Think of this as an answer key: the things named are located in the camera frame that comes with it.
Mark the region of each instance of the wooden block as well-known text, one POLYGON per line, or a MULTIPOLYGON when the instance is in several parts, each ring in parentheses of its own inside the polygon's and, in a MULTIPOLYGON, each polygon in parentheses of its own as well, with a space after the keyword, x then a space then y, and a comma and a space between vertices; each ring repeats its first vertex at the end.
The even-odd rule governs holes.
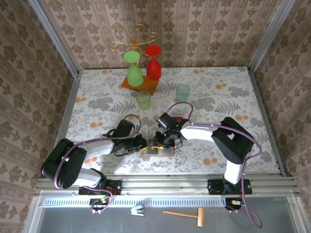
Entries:
POLYGON ((125 77, 123 83, 121 84, 121 87, 131 89, 134 91, 149 91, 149 93, 153 95, 159 83, 159 80, 151 81, 147 78, 147 76, 143 76, 143 77, 144 77, 144 81, 142 85, 140 86, 131 86, 127 81, 127 77, 125 77))

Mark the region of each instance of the red object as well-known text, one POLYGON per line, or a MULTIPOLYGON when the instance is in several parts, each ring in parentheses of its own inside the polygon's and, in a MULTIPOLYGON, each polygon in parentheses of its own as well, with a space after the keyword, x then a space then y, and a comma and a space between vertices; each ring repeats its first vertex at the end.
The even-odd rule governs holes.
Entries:
POLYGON ((150 45, 145 52, 152 57, 147 65, 147 78, 153 81, 159 80, 161 78, 161 65, 155 57, 160 55, 161 48, 158 45, 150 45))

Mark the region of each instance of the plastic cup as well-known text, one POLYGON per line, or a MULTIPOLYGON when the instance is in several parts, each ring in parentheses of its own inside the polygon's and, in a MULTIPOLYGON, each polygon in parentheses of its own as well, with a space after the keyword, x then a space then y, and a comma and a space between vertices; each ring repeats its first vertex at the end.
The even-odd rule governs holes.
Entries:
POLYGON ((136 99, 142 110, 147 110, 150 107, 151 95, 149 91, 139 91, 136 95, 136 99))
POLYGON ((179 102, 185 102, 188 98, 190 88, 187 84, 180 84, 176 88, 176 97, 179 102))

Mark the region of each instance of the green cup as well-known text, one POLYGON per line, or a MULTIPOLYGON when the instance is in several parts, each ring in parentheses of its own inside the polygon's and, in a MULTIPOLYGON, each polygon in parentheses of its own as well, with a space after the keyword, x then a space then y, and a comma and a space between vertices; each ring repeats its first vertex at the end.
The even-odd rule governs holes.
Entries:
POLYGON ((149 91, 139 91, 136 95, 136 99, 142 110, 147 110, 150 107, 151 95, 149 91))

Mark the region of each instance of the wine glass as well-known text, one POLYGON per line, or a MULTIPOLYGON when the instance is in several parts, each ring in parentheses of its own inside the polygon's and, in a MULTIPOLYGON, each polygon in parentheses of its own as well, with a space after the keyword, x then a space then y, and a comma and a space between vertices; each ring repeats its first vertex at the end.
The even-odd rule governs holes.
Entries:
POLYGON ((150 45, 146 48, 146 54, 151 56, 152 59, 147 65, 147 78, 156 81, 161 78, 161 65, 155 59, 161 53, 161 48, 158 45, 150 45))
POLYGON ((127 81, 131 86, 140 86, 144 79, 140 68, 136 65, 136 62, 140 59, 139 52, 128 51, 123 55, 123 59, 131 63, 127 70, 127 81))

